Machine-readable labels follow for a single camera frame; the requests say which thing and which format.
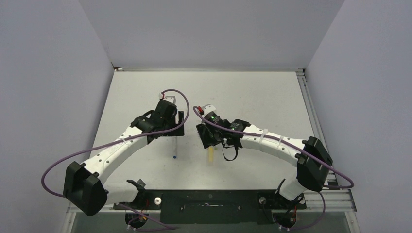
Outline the blue marker pen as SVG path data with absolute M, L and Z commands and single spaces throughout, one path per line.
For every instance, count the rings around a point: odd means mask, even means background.
M 172 145 L 173 145 L 173 159 L 176 159 L 177 155 L 178 155 L 178 138 L 177 138 L 177 136 L 173 137 Z

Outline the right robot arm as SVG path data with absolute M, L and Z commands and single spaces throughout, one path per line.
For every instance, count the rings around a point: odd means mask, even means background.
M 307 140 L 283 137 L 261 129 L 248 121 L 229 122 L 211 111 L 196 125 L 204 148 L 221 144 L 235 151 L 258 150 L 284 160 L 295 167 L 291 177 L 281 181 L 275 193 L 275 203 L 286 208 L 303 192 L 320 192 L 325 184 L 332 159 L 316 137 Z

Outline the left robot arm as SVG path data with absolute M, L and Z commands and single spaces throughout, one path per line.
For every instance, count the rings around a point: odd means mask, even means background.
M 72 162 L 66 169 L 63 196 L 87 216 L 119 202 L 133 209 L 142 207 L 144 182 L 107 183 L 108 178 L 132 154 L 153 140 L 183 136 L 188 117 L 174 102 L 160 100 L 155 109 L 136 117 L 116 141 L 104 145 L 98 154 L 82 163 Z

